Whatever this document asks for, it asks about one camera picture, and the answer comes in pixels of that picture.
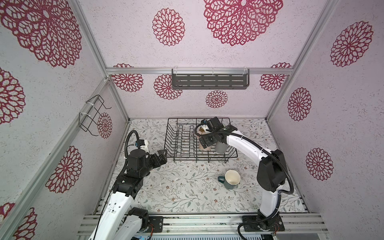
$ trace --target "cable tie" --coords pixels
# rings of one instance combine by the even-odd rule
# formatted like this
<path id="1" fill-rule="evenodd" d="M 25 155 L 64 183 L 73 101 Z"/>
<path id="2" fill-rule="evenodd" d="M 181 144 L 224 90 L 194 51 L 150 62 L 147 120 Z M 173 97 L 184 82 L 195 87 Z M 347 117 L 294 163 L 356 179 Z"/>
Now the cable tie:
<path id="1" fill-rule="evenodd" d="M 88 115 L 88 117 L 91 117 L 88 113 L 84 113 L 85 115 Z"/>

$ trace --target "mug handle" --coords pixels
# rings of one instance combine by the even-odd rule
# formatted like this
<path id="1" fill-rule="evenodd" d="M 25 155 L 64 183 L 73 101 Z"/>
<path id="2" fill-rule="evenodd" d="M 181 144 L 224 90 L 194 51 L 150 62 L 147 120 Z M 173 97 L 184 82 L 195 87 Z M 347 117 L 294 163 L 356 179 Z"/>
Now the mug handle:
<path id="1" fill-rule="evenodd" d="M 221 183 L 224 183 L 225 177 L 224 176 L 218 176 L 217 180 Z"/>

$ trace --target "black wire dish rack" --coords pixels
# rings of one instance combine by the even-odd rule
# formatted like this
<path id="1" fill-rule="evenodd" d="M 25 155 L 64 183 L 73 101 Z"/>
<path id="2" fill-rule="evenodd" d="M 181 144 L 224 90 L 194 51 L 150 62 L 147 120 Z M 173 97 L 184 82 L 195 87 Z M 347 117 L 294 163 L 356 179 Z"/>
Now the black wire dish rack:
<path id="1" fill-rule="evenodd" d="M 199 140 L 194 133 L 201 120 L 210 118 L 169 118 L 167 123 L 164 148 L 173 161 L 224 161 L 237 158 L 236 148 L 229 146 L 224 154 L 215 151 L 215 145 L 209 151 L 199 149 Z M 225 126 L 230 124 L 229 118 L 219 118 Z"/>

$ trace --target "wire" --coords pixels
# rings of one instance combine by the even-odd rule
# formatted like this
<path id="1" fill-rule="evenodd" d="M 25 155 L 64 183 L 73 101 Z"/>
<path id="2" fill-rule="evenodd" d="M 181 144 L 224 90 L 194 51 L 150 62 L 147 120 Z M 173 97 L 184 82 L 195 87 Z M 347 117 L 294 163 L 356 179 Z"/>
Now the wire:
<path id="1" fill-rule="evenodd" d="M 124 166 L 123 168 L 121 169 L 119 175 L 123 174 L 125 172 L 125 170 L 127 169 L 127 165 L 128 165 L 128 146 L 131 146 L 131 145 L 134 145 L 134 144 L 131 144 L 131 145 L 128 145 L 128 141 L 129 139 L 131 138 L 132 134 L 135 134 L 136 136 L 136 141 L 139 140 L 139 134 L 137 133 L 136 130 L 132 130 L 128 133 L 126 139 L 125 139 L 125 145 L 124 145 L 124 156 L 125 156 L 125 163 L 124 163 Z"/>
<path id="2" fill-rule="evenodd" d="M 293 186 L 293 182 L 292 182 L 292 179 L 291 179 L 291 176 L 288 174 L 288 171 L 285 169 L 284 165 L 274 156 L 272 155 L 271 153 L 269 153 L 267 150 L 265 150 L 262 146 L 258 145 L 257 143 L 255 143 L 253 140 L 247 138 L 247 137 L 244 137 L 244 135 L 240 135 L 240 134 L 237 134 L 237 133 L 233 133 L 233 132 L 211 132 L 211 133 L 207 133 L 207 134 L 199 134 L 197 133 L 197 129 L 202 126 L 202 125 L 206 125 L 206 123 L 201 123 L 201 124 L 198 124 L 194 130 L 194 133 L 199 136 L 199 137 L 207 137 L 207 136 L 211 136 L 211 135 L 216 135 L 216 134 L 228 134 L 228 135 L 233 135 L 233 136 L 237 136 L 237 137 L 241 137 L 242 139 L 250 142 L 251 144 L 253 144 L 255 147 L 257 147 L 259 150 L 261 150 L 263 153 L 265 153 L 266 155 L 268 155 L 272 161 L 274 163 L 276 163 L 280 169 L 284 172 L 286 178 L 287 178 L 287 181 L 288 181 L 288 184 L 289 184 L 289 187 L 290 187 L 290 190 L 289 191 L 286 191 L 286 190 L 283 190 L 283 189 L 280 189 L 279 191 L 277 191 L 278 195 L 277 195 L 277 203 L 276 203 L 276 208 L 275 210 L 269 215 L 267 216 L 266 218 L 264 219 L 261 219 L 261 220 L 258 220 L 258 221 L 252 221 L 252 222 L 244 222 L 244 223 L 241 223 L 239 224 L 239 226 L 237 227 L 237 232 L 238 234 L 240 235 L 240 237 L 243 239 L 243 240 L 247 240 L 240 232 L 240 228 L 244 225 L 250 225 L 250 224 L 255 224 L 255 223 L 259 223 L 259 222 L 263 222 L 263 221 L 266 221 L 266 220 L 269 220 L 271 219 L 272 217 L 274 217 L 278 210 L 279 210 L 279 206 L 280 206 L 280 201 L 281 201 L 281 193 L 286 193 L 286 194 L 292 194 L 293 191 L 294 191 L 294 186 Z"/>
<path id="3" fill-rule="evenodd" d="M 284 172 L 286 178 L 287 178 L 287 181 L 288 181 L 288 184 L 289 184 L 289 191 L 286 191 L 286 190 L 282 190 L 280 189 L 278 191 L 278 193 L 286 193 L 286 194 L 292 194 L 294 192 L 294 186 L 293 186 L 293 181 L 291 179 L 291 176 L 288 174 L 288 171 L 285 169 L 285 167 L 283 166 L 283 164 L 274 156 L 272 155 L 270 152 L 268 152 L 267 150 L 265 150 L 262 146 L 260 146 L 259 144 L 255 143 L 253 140 L 245 137 L 244 135 L 240 135 L 240 134 L 237 134 L 237 133 L 233 133 L 233 132 L 211 132 L 211 133 L 207 133 L 207 134 L 199 134 L 197 133 L 197 129 L 202 126 L 202 125 L 206 125 L 206 123 L 201 123 L 201 124 L 198 124 L 194 130 L 195 134 L 199 137 L 206 137 L 206 136 L 212 136 L 212 135 L 216 135 L 216 134 L 228 134 L 228 135 L 233 135 L 233 136 L 236 136 L 236 137 L 241 137 L 242 139 L 250 142 L 251 144 L 253 144 L 255 147 L 257 147 L 259 150 L 261 150 L 263 153 L 265 153 L 266 155 L 268 155 L 269 157 L 271 157 L 272 161 L 274 163 L 276 163 L 280 169 Z"/>
<path id="4" fill-rule="evenodd" d="M 273 233 L 273 234 L 275 234 L 276 235 L 276 233 L 280 230 L 280 226 L 277 224 L 277 223 L 275 223 L 274 225 L 273 225 L 273 227 L 275 228 L 275 232 Z"/>
<path id="5" fill-rule="evenodd" d="M 267 221 L 271 218 L 273 218 L 276 213 L 279 211 L 279 207 L 280 207 L 280 201 L 281 201 L 281 194 L 278 194 L 277 195 L 277 204 L 276 204 L 276 208 L 275 210 L 271 213 L 271 215 L 269 215 L 268 217 L 264 218 L 264 219 L 261 219 L 261 220 L 258 220 L 258 221 L 252 221 L 252 222 L 244 222 L 244 223 L 240 223 L 239 226 L 237 226 L 237 233 L 239 234 L 239 236 L 243 239 L 243 240 L 248 240 L 246 239 L 240 232 L 240 228 L 244 225 L 250 225 L 250 224 L 256 224 L 256 223 L 259 223 L 259 222 L 263 222 L 263 221 Z"/>
<path id="6" fill-rule="evenodd" d="M 104 206 L 103 206 L 103 209 L 101 210 L 101 214 L 100 214 L 99 220 L 97 221 L 96 230 L 95 230 L 95 235 L 93 236 L 93 240 L 96 239 L 96 233 L 97 233 L 97 229 L 98 229 L 98 227 L 99 227 L 100 219 L 101 219 L 101 217 L 102 217 L 102 215 L 103 215 L 104 208 L 105 208 L 105 206 L 107 205 L 108 198 L 109 198 L 109 196 L 111 195 L 111 192 L 112 192 L 112 190 L 109 191 L 108 197 L 107 197 L 107 199 L 104 201 Z"/>
<path id="7" fill-rule="evenodd" d="M 151 238 L 152 238 L 152 234 L 153 234 L 153 228 L 154 228 L 154 226 L 152 225 L 152 223 L 150 223 L 150 225 L 151 225 L 151 227 L 152 227 L 152 231 L 151 231 L 151 235 L 149 236 L 149 239 L 148 239 L 148 240 L 151 240 Z"/>

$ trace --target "ceiling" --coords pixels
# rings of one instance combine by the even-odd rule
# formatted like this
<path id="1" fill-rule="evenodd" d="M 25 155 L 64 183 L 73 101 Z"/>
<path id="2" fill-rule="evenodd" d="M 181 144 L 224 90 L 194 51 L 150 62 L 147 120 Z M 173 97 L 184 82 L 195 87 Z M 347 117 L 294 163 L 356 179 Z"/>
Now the ceiling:
<path id="1" fill-rule="evenodd" d="M 325 0 L 80 0 L 107 66 L 293 64 Z"/>

